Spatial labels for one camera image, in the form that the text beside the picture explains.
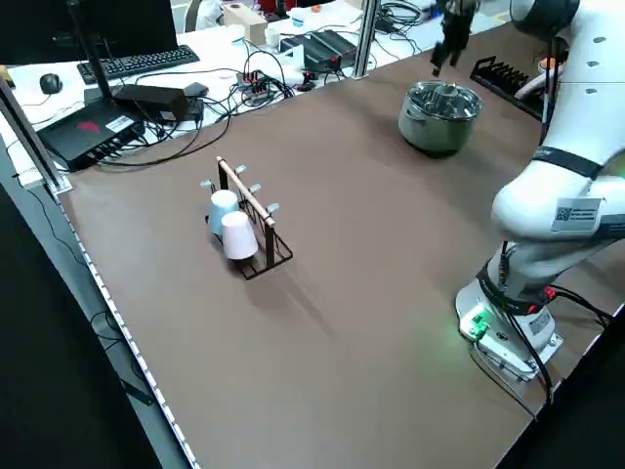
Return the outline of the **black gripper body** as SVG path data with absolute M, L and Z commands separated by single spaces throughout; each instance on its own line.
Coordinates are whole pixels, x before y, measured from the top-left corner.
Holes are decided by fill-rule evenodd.
M 442 12 L 442 28 L 456 30 L 469 28 L 477 12 L 476 0 L 441 0 L 438 2 Z

